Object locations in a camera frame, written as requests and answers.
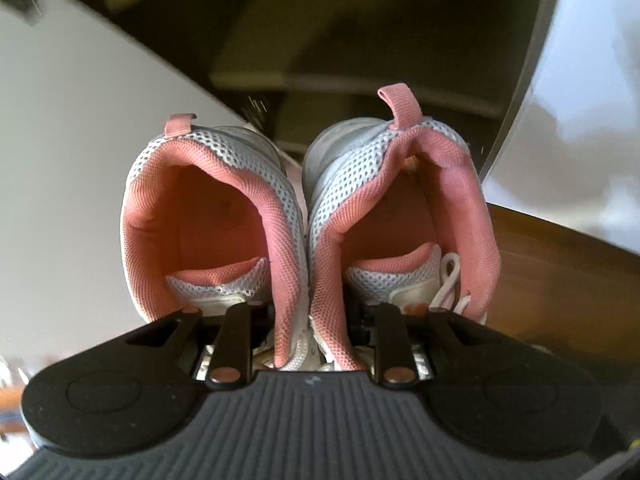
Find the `grey pink sneaker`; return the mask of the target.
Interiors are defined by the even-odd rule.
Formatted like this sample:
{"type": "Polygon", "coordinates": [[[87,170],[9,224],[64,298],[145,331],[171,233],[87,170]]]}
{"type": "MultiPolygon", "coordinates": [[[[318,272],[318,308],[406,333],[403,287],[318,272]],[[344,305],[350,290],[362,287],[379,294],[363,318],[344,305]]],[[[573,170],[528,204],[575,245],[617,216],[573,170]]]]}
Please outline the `grey pink sneaker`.
{"type": "Polygon", "coordinates": [[[347,333],[346,290],[405,315],[442,309],[484,323],[500,274],[468,144],[424,115],[406,84],[378,95],[390,120],[338,122],[303,163],[311,325],[329,370],[366,365],[347,333]]]}
{"type": "Polygon", "coordinates": [[[304,222],[283,155],[250,128],[194,119],[170,116],[129,170],[120,247],[132,303],[152,322],[268,301],[272,365],[311,370],[304,222]]]}

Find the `white shoe cabinet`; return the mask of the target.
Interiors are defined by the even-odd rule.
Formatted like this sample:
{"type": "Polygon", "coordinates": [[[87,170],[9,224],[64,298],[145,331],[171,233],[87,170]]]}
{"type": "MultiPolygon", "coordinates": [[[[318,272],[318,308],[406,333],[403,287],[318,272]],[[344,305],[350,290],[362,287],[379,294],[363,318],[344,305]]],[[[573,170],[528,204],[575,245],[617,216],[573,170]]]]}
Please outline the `white shoe cabinet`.
{"type": "Polygon", "coordinates": [[[639,0],[1,0],[1,352],[139,324],[126,173],[165,118],[300,153],[405,82],[468,141],[503,272],[492,327],[639,359],[639,0]]]}

